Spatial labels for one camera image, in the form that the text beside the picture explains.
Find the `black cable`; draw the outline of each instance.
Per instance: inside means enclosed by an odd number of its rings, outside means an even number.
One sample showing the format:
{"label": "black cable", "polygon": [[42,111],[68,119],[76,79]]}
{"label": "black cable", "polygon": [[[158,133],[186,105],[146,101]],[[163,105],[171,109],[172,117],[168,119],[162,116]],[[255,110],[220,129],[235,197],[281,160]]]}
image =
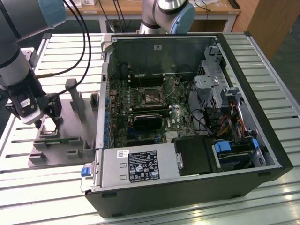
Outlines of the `black cable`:
{"label": "black cable", "polygon": [[207,21],[208,21],[208,11],[207,11],[207,5],[206,3],[201,0],[201,2],[203,2],[205,4],[205,10],[206,10],[206,20],[205,20],[205,24],[204,24],[204,32],[206,31],[206,24],[207,24]]}
{"label": "black cable", "polygon": [[52,76],[57,76],[57,75],[67,73],[67,72],[71,71],[72,69],[76,68],[78,66],[78,64],[82,61],[83,57],[84,57],[84,54],[85,54],[85,32],[84,32],[83,26],[82,26],[78,16],[76,15],[76,13],[73,11],[73,9],[68,4],[66,4],[66,6],[72,12],[73,16],[76,18],[76,20],[79,23],[79,25],[81,27],[81,30],[82,30],[82,35],[83,35],[83,51],[82,51],[82,54],[81,54],[79,60],[72,67],[70,67],[69,69],[66,69],[66,70],[58,72],[58,73],[36,75],[35,79],[40,79],[40,78],[45,78],[45,77],[52,77]]}
{"label": "black cable", "polygon": [[208,21],[208,12],[212,12],[212,10],[207,9],[207,4],[206,4],[203,0],[201,0],[201,2],[204,3],[205,8],[199,6],[199,5],[197,4],[197,2],[194,0],[194,3],[195,3],[199,8],[205,9],[205,11],[206,11],[206,20],[205,20],[205,24],[204,24],[204,31],[206,31],[206,24],[207,24],[207,21]]}
{"label": "black cable", "polygon": [[127,27],[126,27],[125,31],[127,31],[127,30],[128,30],[128,28],[129,28],[129,26],[130,26],[130,24],[131,24],[131,21],[132,21],[132,20],[130,20],[130,21],[129,21],[129,24],[127,25]]}
{"label": "black cable", "polygon": [[113,25],[111,24],[110,20],[107,18],[107,15],[106,15],[106,13],[105,13],[105,11],[104,11],[104,9],[103,9],[103,6],[102,6],[102,4],[101,4],[101,1],[98,0],[98,2],[99,2],[99,4],[100,4],[100,7],[101,7],[101,9],[102,9],[102,12],[103,12],[103,14],[104,14],[104,16],[105,16],[107,22],[108,22],[108,24],[109,24],[109,27],[111,28],[112,32],[115,32],[115,30],[113,29]]}
{"label": "black cable", "polygon": [[126,30],[126,29],[127,29],[127,26],[126,26],[126,23],[125,23],[125,19],[124,19],[124,16],[123,16],[122,9],[121,9],[121,7],[120,7],[119,1],[118,1],[118,0],[116,0],[116,1],[117,1],[117,4],[118,4],[118,7],[119,7],[119,9],[120,9],[120,12],[121,12],[121,15],[122,15],[122,19],[123,19],[123,23],[124,23],[125,30]]}
{"label": "black cable", "polygon": [[122,27],[122,24],[121,24],[121,19],[120,19],[120,14],[119,14],[119,11],[117,9],[117,5],[116,3],[114,2],[115,0],[112,0],[113,1],[113,4],[114,4],[114,8],[116,9],[116,12],[118,14],[118,18],[119,18],[119,23],[120,23],[120,28],[121,28],[121,33],[123,33],[123,27]]}
{"label": "black cable", "polygon": [[85,78],[85,76],[86,76],[86,74],[88,73],[88,70],[89,70],[89,68],[90,68],[90,62],[91,62],[91,56],[92,56],[92,50],[91,50],[91,43],[90,43],[90,34],[89,34],[89,30],[88,30],[88,27],[87,27],[87,25],[86,25],[86,23],[85,23],[85,21],[84,21],[83,16],[81,15],[79,9],[77,8],[77,6],[76,6],[75,3],[73,2],[73,0],[69,0],[69,1],[70,1],[70,3],[73,5],[73,7],[75,8],[75,10],[77,11],[77,13],[78,13],[78,15],[79,15],[79,17],[80,17],[80,19],[81,19],[81,21],[82,21],[82,23],[83,23],[83,26],[84,26],[84,28],[85,28],[85,30],[86,30],[86,35],[87,35],[87,37],[88,37],[88,42],[89,42],[89,59],[88,59],[88,65],[87,65],[87,67],[86,67],[86,69],[85,69],[85,72],[84,72],[82,78],[80,79],[80,81],[79,81],[77,84],[75,84],[75,85],[73,85],[73,86],[71,86],[71,87],[69,87],[69,88],[66,88],[66,89],[64,89],[63,91],[59,92],[59,93],[54,94],[54,95],[51,97],[51,99],[56,98],[57,96],[59,96],[59,95],[61,95],[61,94],[64,94],[64,93],[66,93],[67,91],[70,91],[70,90],[73,89],[73,88],[76,88],[79,84],[81,84],[81,83],[83,82],[83,80],[84,80],[84,78]]}
{"label": "black cable", "polygon": [[196,120],[199,124],[201,124],[205,130],[209,133],[209,135],[213,136],[213,137],[217,137],[204,123],[202,123],[199,119],[197,119],[191,111],[191,108],[189,107],[189,96],[190,96],[190,92],[191,92],[191,87],[192,87],[192,83],[193,81],[190,82],[189,86],[188,86],[188,93],[187,93],[187,107],[188,107],[188,111],[191,113],[192,117],[194,118],[194,120]]}

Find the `wire bundle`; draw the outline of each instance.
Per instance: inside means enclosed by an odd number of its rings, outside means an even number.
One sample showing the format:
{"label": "wire bundle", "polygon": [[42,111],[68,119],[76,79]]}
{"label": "wire bundle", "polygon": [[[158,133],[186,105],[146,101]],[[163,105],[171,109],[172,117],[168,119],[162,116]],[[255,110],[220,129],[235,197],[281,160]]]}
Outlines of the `wire bundle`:
{"label": "wire bundle", "polygon": [[80,85],[80,84],[83,82],[84,78],[86,77],[86,75],[87,75],[87,73],[88,73],[88,70],[89,70],[89,68],[90,68],[90,62],[91,62],[91,43],[90,43],[90,34],[89,34],[89,30],[88,30],[88,28],[87,28],[87,25],[86,25],[86,23],[85,23],[85,21],[84,21],[83,16],[81,15],[79,9],[77,8],[76,4],[73,2],[73,0],[69,0],[69,1],[70,1],[70,3],[72,4],[72,6],[74,7],[74,9],[76,10],[76,12],[78,13],[80,19],[81,19],[81,21],[80,21],[79,18],[78,18],[78,16],[77,16],[76,13],[74,12],[74,10],[69,6],[69,4],[68,4],[65,0],[63,0],[63,2],[66,4],[66,6],[68,7],[68,9],[72,12],[72,14],[73,14],[74,17],[76,18],[77,22],[79,23],[79,25],[80,25],[80,27],[81,27],[81,29],[82,29],[82,35],[83,35],[83,50],[82,50],[82,54],[81,54],[79,60],[78,60],[72,67],[70,67],[69,69],[66,69],[66,70],[61,71],[61,72],[58,72],[58,73],[51,73],[51,74],[44,74],[44,75],[36,75],[36,76],[35,76],[35,79],[40,79],[40,78],[45,78],[45,77],[53,77],[53,76],[61,75],[61,74],[67,73],[67,72],[71,71],[72,69],[76,68],[76,67],[78,66],[78,64],[82,61],[83,56],[84,56],[84,54],[85,54],[85,48],[86,48],[86,43],[85,43],[85,40],[86,40],[86,39],[85,39],[85,33],[86,33],[86,35],[87,35],[88,42],[89,42],[89,59],[88,59],[88,65],[87,65],[87,67],[86,67],[86,69],[85,69],[84,74],[82,75],[82,78],[80,79],[80,81],[79,81],[77,84],[75,84],[75,85],[73,85],[73,86],[71,86],[71,87],[69,87],[69,88],[67,88],[67,89],[64,89],[63,91],[61,91],[61,92],[59,92],[59,93],[54,94],[54,95],[51,97],[51,99],[54,99],[54,98],[56,98],[57,96],[59,96],[59,95],[61,95],[61,94],[64,94],[64,93],[66,93],[67,91],[70,91],[70,90],[72,90],[73,88],[76,88],[78,85]]}

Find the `blue latch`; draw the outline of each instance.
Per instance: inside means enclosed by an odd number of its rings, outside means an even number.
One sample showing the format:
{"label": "blue latch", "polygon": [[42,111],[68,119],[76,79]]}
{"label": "blue latch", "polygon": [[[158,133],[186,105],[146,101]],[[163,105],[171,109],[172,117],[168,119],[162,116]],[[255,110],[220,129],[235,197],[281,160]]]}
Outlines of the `blue latch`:
{"label": "blue latch", "polygon": [[90,176],[90,166],[89,167],[84,167],[84,168],[81,169],[81,176],[82,177]]}
{"label": "blue latch", "polygon": [[215,144],[216,152],[224,152],[224,151],[231,151],[231,147],[228,141],[221,141]]}
{"label": "blue latch", "polygon": [[259,144],[255,138],[252,139],[252,143],[253,143],[255,149],[259,148]]}

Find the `aluminum extrusion table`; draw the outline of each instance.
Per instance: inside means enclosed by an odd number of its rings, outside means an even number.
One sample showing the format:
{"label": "aluminum extrusion table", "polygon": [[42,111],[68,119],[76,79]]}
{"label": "aluminum extrusion table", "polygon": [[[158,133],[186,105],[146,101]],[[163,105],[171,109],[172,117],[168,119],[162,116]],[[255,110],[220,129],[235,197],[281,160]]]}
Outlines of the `aluminum extrusion table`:
{"label": "aluminum extrusion table", "polygon": [[[99,92],[101,34],[92,34],[91,68],[78,90],[83,96]],[[300,219],[300,109],[252,37],[228,33],[225,38],[255,92],[271,125],[294,165],[293,170],[245,197],[175,209],[101,218],[81,192],[81,165],[30,169],[28,155],[37,130],[11,116],[0,140],[1,224],[281,224]],[[43,39],[36,73],[68,68],[79,58],[81,34],[53,34]],[[42,79],[46,92],[64,88],[67,78],[80,79],[88,55],[65,75]]]}

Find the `warning label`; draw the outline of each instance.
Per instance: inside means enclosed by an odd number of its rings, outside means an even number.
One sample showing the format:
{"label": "warning label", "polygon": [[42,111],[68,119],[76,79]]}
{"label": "warning label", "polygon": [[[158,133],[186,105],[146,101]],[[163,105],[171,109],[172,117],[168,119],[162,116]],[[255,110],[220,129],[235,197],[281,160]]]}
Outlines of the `warning label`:
{"label": "warning label", "polygon": [[129,181],[139,182],[159,179],[158,156],[156,151],[128,154]]}

